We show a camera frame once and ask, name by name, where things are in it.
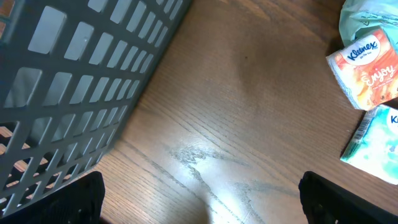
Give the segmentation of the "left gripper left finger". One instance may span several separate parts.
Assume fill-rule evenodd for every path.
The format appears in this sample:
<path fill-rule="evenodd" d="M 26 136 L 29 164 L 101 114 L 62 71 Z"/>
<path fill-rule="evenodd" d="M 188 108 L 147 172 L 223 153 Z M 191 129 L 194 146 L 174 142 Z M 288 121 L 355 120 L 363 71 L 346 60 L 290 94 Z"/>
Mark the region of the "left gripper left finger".
<path fill-rule="evenodd" d="M 1 219 L 5 224 L 102 223 L 103 176 L 94 171 L 51 195 Z"/>

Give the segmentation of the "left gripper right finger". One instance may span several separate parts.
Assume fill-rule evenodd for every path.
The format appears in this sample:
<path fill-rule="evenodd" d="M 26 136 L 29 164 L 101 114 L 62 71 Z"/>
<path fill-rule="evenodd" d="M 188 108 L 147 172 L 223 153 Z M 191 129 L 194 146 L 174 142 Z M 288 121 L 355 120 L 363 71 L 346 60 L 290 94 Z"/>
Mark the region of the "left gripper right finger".
<path fill-rule="evenodd" d="M 298 189 L 309 223 L 397 223 L 394 215 L 324 177 L 306 171 Z"/>

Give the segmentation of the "teal Kleenex tissue pack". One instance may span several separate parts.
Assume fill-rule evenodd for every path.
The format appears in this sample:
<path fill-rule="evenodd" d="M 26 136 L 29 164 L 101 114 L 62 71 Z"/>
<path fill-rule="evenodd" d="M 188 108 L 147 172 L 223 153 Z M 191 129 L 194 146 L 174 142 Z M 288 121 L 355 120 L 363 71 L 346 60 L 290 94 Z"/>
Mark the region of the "teal Kleenex tissue pack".
<path fill-rule="evenodd" d="M 340 160 L 397 184 L 397 110 L 379 105 L 367 111 Z"/>

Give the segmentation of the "orange tissue pack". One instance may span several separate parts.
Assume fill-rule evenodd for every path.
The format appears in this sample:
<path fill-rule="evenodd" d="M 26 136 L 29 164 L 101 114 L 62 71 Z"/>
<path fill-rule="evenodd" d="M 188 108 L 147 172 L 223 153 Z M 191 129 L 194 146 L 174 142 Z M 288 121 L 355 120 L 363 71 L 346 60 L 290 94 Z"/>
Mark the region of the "orange tissue pack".
<path fill-rule="evenodd" d="M 336 81 L 357 110 L 397 98 L 397 52 L 382 29 L 326 57 Z"/>

